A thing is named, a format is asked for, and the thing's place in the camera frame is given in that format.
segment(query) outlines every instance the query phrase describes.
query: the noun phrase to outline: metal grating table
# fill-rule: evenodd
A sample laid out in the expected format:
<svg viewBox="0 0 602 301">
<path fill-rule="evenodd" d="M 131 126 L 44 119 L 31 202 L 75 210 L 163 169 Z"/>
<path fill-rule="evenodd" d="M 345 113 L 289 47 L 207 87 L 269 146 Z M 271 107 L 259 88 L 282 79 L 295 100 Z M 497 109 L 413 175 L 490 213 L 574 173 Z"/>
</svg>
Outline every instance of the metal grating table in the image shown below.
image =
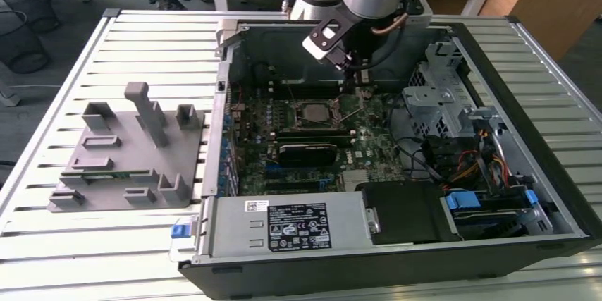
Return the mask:
<svg viewBox="0 0 602 301">
<path fill-rule="evenodd" d="M 279 13 L 123 11 L 103 18 L 24 155 L 0 191 L 0 295 L 3 300 L 115 300 L 174 297 L 209 300 L 167 256 L 170 227 L 199 212 L 184 209 L 51 214 L 48 196 L 78 142 L 88 101 L 134 110 L 123 97 L 130 81 L 146 81 L 163 110 L 194 104 L 211 122 L 219 62 L 214 49 L 223 18 L 278 19 Z M 602 215 L 602 118 L 521 25 L 501 18 L 438 16 L 462 21 Z M 483 86 L 473 78 L 487 103 Z M 211 126 L 205 126 L 207 140 Z M 203 179 L 207 146 L 199 150 Z M 195 185 L 199 199 L 202 183 Z M 600 300 L 602 252 L 549 259 L 505 278 L 450 281 L 281 300 Z"/>
</svg>

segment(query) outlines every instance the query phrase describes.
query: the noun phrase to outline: blue tab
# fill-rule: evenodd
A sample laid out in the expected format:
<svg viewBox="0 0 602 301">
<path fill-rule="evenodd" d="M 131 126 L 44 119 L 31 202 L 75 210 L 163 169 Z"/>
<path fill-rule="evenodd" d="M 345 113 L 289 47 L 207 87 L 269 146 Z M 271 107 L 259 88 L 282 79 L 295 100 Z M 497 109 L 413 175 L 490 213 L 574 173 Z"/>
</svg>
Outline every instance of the blue tab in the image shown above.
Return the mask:
<svg viewBox="0 0 602 301">
<path fill-rule="evenodd" d="M 526 190 L 525 195 L 528 196 L 530 205 L 534 206 L 540 202 L 534 190 Z"/>
<path fill-rule="evenodd" d="M 445 201 L 447 202 L 447 208 L 450 210 L 454 210 L 458 208 L 458 204 L 455 203 L 455 200 L 450 195 L 445 197 Z"/>
<path fill-rule="evenodd" d="M 190 224 L 171 226 L 171 238 L 172 239 L 190 238 L 190 236 L 191 236 Z"/>
<path fill-rule="evenodd" d="M 450 206 L 450 199 L 454 201 L 455 209 L 479 208 L 481 207 L 479 198 L 477 197 L 475 192 L 463 191 L 463 192 L 450 193 L 450 195 L 446 197 L 449 206 Z"/>
</svg>

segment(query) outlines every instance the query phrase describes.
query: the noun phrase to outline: sticker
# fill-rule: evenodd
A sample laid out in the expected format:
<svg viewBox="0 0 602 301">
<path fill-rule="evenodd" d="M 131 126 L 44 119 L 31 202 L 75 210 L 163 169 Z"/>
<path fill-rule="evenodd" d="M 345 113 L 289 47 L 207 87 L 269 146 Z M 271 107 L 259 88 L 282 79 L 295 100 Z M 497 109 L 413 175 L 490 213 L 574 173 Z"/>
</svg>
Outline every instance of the sticker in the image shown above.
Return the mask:
<svg viewBox="0 0 602 301">
<path fill-rule="evenodd" d="M 273 252 L 333 248 L 327 204 L 266 207 Z"/>
<path fill-rule="evenodd" d="M 250 200 L 245 202 L 245 211 L 267 211 L 270 200 Z"/>
</svg>

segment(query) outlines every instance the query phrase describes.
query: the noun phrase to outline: green circuit board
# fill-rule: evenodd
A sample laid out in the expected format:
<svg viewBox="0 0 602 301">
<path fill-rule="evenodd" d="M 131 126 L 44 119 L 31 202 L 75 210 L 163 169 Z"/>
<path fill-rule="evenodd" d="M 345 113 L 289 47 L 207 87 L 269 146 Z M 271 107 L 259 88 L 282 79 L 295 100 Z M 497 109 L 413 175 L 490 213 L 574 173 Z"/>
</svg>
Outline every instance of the green circuit board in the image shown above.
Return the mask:
<svg viewBox="0 0 602 301">
<path fill-rule="evenodd" d="M 385 123 L 393 98 L 389 94 L 363 95 L 362 91 L 330 100 L 297 101 L 263 98 L 257 92 L 245 98 L 245 105 L 234 104 L 238 195 L 305 192 L 302 189 L 271 191 L 270 184 L 277 183 L 319 182 L 319 192 L 342 192 L 346 190 L 342 173 L 349 170 L 366 170 L 370 181 L 403 180 L 402 163 Z M 315 122 L 301 118 L 303 110 L 314 110 L 319 116 L 325 107 L 333 120 Z M 299 128 L 354 131 L 354 143 L 337 150 L 331 166 L 281 167 L 270 135 Z"/>
</svg>

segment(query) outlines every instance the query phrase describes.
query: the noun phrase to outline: black mesh trash can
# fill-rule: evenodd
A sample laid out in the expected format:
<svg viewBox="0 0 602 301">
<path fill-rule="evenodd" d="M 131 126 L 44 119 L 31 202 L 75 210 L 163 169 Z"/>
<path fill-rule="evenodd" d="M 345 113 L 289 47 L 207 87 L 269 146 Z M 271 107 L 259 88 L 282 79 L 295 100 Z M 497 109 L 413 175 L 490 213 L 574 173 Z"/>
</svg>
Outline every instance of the black mesh trash can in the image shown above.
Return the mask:
<svg viewBox="0 0 602 301">
<path fill-rule="evenodd" d="M 15 73 L 32 73 L 50 62 L 23 12 L 0 12 L 0 61 Z"/>
<path fill-rule="evenodd" d="M 28 25 L 36 33 L 55 30 L 60 26 L 50 0 L 4 0 L 14 11 L 27 14 Z"/>
</svg>

